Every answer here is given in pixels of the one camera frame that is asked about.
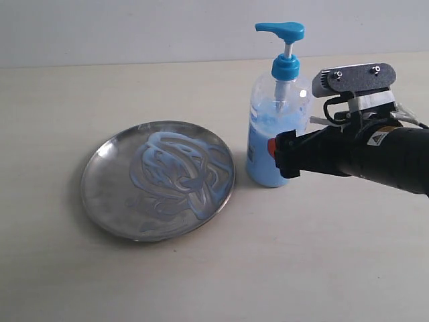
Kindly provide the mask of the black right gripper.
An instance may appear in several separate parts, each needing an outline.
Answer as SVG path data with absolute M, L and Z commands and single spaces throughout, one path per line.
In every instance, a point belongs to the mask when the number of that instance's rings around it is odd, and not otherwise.
M 301 136 L 295 130 L 285 131 L 268 140 L 268 151 L 284 178 L 299 177 L 302 170 L 348 177 L 339 169 L 338 161 L 349 149 L 364 146 L 371 131 L 384 126 L 401 127 L 402 124 L 384 118 L 352 122 L 342 127 L 330 125 Z

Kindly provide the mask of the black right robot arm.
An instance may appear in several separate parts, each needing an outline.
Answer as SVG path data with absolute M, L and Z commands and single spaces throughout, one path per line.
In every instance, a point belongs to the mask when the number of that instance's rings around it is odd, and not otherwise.
M 428 194 L 428 130 L 394 119 L 327 126 L 297 136 L 285 131 L 269 139 L 269 155 L 284 178 L 302 171 L 355 176 L 417 195 Z

